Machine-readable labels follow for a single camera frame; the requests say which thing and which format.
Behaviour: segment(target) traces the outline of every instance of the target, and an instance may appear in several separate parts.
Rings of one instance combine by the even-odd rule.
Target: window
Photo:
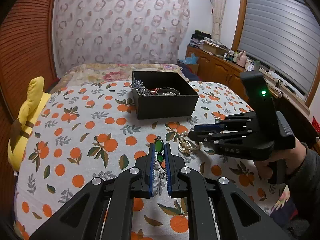
[[[247,0],[238,50],[308,94],[318,63],[320,27],[303,0]]]

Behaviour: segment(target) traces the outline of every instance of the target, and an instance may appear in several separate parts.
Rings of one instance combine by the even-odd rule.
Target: yellow plush toy
[[[24,150],[32,128],[51,96],[50,94],[43,93],[43,87],[43,77],[37,77],[30,81],[27,100],[22,104],[17,120],[11,125],[8,143],[8,161],[16,171],[20,169]]]

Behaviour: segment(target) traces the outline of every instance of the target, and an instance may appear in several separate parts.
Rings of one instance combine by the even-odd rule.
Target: bottle
[[[233,60],[233,50],[231,50],[231,51],[230,51],[229,60],[230,60],[230,61],[232,61],[232,60]]]
[[[235,53],[234,53],[234,55],[233,55],[233,62],[237,62],[238,61],[238,56],[239,56],[239,53],[236,51]]]

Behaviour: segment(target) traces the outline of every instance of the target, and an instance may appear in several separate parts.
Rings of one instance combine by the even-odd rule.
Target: wooden wardrobe door
[[[13,207],[15,179],[7,155],[11,117],[2,100],[0,100],[0,127],[0,214],[6,217]]]
[[[17,0],[0,27],[0,85],[17,118],[32,78],[43,76],[46,90],[56,79],[52,56],[54,0]]]

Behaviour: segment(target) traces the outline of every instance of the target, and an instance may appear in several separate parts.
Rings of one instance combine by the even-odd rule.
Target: wall
[[[210,0],[189,0],[190,7],[190,20],[188,30],[183,38],[179,47],[179,58],[184,58],[186,55],[187,46],[190,42],[191,36],[195,30],[211,33],[212,30],[212,5]],[[55,51],[54,60],[58,77],[61,77],[64,73],[59,70],[59,64],[57,63]]]
[[[320,85],[318,86],[315,97],[313,98],[309,109],[311,120],[314,116],[315,119],[320,123]]]
[[[226,7],[221,23],[220,41],[231,49],[235,36],[240,8],[240,0],[226,0]]]

